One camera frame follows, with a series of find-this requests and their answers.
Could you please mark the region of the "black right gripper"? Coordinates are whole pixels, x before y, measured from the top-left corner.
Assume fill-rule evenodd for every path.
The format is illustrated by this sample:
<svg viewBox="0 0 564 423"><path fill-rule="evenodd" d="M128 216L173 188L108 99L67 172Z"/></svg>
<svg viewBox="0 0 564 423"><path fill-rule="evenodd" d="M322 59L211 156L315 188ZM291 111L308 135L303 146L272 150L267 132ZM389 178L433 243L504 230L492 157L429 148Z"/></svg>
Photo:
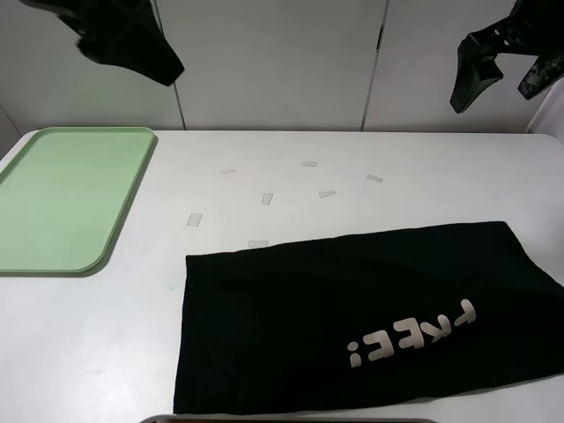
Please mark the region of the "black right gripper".
<svg viewBox="0 0 564 423"><path fill-rule="evenodd" d="M517 0L508 15L511 31L560 31L563 0ZM488 31L469 33L457 49L457 73L450 106L462 114L488 87L503 79L495 63L497 35ZM537 59L519 83L518 91L532 99L563 78L563 48L525 49L520 55Z"/></svg>

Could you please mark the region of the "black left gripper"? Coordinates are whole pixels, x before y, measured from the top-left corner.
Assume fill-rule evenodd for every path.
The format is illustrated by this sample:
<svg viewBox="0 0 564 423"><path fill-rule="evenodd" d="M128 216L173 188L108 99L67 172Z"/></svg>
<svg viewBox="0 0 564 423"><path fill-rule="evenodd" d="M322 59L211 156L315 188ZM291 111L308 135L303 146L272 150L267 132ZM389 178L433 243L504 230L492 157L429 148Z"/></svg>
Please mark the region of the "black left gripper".
<svg viewBox="0 0 564 423"><path fill-rule="evenodd" d="M22 4L84 25L78 49L95 63L134 71L164 86L184 72L150 1L23 0Z"/></svg>

